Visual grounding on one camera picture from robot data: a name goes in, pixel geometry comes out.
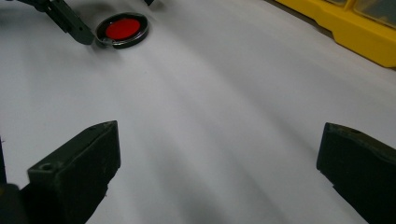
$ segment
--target red disc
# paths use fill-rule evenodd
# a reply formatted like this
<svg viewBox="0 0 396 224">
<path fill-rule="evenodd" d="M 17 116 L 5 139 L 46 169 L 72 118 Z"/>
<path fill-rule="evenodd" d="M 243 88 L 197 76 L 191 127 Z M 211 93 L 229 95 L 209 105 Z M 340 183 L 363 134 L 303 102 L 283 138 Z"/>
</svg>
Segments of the red disc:
<svg viewBox="0 0 396 224">
<path fill-rule="evenodd" d="M 128 38 L 134 35 L 140 28 L 140 22 L 134 19 L 121 19 L 112 22 L 106 28 L 106 36 L 114 40 Z"/>
</svg>

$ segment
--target yellow bin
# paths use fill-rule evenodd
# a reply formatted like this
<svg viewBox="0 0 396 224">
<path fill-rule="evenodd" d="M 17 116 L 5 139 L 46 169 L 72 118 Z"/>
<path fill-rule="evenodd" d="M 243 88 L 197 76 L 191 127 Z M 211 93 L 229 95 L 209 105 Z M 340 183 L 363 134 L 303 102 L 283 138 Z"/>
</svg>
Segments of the yellow bin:
<svg viewBox="0 0 396 224">
<path fill-rule="evenodd" d="M 396 0 L 276 0 L 330 30 L 335 42 L 396 67 Z"/>
</svg>

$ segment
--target screw hole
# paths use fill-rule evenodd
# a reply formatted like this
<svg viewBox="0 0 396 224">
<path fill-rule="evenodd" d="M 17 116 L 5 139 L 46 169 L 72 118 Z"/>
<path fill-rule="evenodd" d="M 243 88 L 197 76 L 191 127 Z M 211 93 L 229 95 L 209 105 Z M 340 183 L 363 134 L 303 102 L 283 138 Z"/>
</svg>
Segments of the screw hole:
<svg viewBox="0 0 396 224">
<path fill-rule="evenodd" d="M 40 166 L 41 170 L 50 171 L 53 170 L 53 165 L 51 163 L 45 163 Z"/>
</svg>

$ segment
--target black plastic part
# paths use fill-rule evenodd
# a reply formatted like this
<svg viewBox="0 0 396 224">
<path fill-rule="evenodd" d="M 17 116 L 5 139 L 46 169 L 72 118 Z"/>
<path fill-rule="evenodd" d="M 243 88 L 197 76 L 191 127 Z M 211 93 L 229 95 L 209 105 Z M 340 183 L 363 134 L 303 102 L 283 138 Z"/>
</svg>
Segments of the black plastic part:
<svg viewBox="0 0 396 224">
<path fill-rule="evenodd" d="M 50 18 L 78 43 L 90 45 L 94 40 L 91 29 L 76 15 L 64 0 L 18 0 L 46 12 Z"/>
<path fill-rule="evenodd" d="M 326 123 L 317 168 L 371 224 L 396 222 L 396 150 L 365 133 Z"/>
<path fill-rule="evenodd" d="M 0 184 L 0 223 L 28 224 L 20 190 L 16 185 Z"/>
<path fill-rule="evenodd" d="M 106 36 L 107 27 L 122 19 L 134 19 L 140 23 L 140 28 L 133 35 L 122 40 L 114 40 Z M 111 46 L 114 49 L 125 49 L 140 43 L 149 33 L 148 19 L 139 13 L 121 13 L 102 21 L 96 28 L 97 43 L 102 46 Z"/>
<path fill-rule="evenodd" d="M 7 175 L 6 175 L 6 166 L 4 163 L 2 143 L 3 143 L 3 141 L 1 140 L 1 137 L 0 137 L 0 184 L 6 184 L 7 183 Z"/>
<path fill-rule="evenodd" d="M 28 170 L 22 191 L 31 224 L 83 224 L 120 168 L 116 121 L 97 124 Z"/>
<path fill-rule="evenodd" d="M 152 2 L 154 2 L 154 0 L 145 0 L 145 2 L 149 6 L 149 5 L 151 5 Z"/>
</svg>

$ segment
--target white table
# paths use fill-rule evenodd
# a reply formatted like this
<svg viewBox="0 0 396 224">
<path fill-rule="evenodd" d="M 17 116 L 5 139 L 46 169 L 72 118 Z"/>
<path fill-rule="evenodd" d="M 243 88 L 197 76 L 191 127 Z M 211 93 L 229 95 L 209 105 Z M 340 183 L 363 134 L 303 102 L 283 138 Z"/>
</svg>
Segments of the white table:
<svg viewBox="0 0 396 224">
<path fill-rule="evenodd" d="M 119 122 L 122 166 L 91 224 L 365 223 L 316 169 L 325 122 L 396 147 L 396 72 L 270 0 L 69 0 L 94 30 L 140 12 L 148 38 L 83 46 L 0 2 L 8 182 L 83 129 Z"/>
</svg>

